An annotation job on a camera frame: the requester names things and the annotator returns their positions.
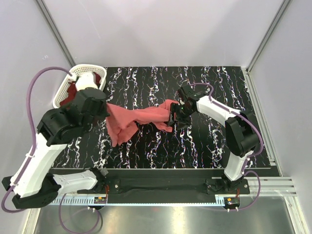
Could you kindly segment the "pink t shirt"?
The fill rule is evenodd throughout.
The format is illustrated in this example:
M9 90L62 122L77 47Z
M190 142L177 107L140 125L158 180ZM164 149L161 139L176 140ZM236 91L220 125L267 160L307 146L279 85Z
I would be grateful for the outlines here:
M106 118L106 126L112 146L116 147L130 140L138 131L137 124L152 123L159 130L171 132L173 128L166 122L169 121L172 103L177 104L177 101L167 99L159 106L135 110L108 103L107 112L110 115Z

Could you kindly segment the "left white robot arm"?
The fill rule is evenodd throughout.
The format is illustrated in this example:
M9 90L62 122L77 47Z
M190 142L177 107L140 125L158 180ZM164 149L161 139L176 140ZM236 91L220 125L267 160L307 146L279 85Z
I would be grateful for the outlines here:
M74 99L48 110L37 127L31 111L27 111L33 145L16 174L2 180L7 193L14 193L12 212L42 208L66 193L101 193L105 189L105 176L96 168L67 175L49 172L57 156L74 138L88 133L97 119L109 116L106 95L98 88L97 81L95 72L79 75Z

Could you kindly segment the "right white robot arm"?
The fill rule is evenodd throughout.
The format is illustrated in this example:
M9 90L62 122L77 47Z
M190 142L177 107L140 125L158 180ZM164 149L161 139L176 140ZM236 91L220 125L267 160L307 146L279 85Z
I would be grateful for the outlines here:
M168 126L183 129L191 126L195 112L207 115L225 127L226 144L230 150L228 163L220 179L206 182L210 193L235 193L245 176L251 157L263 150L263 139L253 124L253 113L231 108L212 98L213 88L207 93L196 92L192 85L181 86L179 102L171 104Z

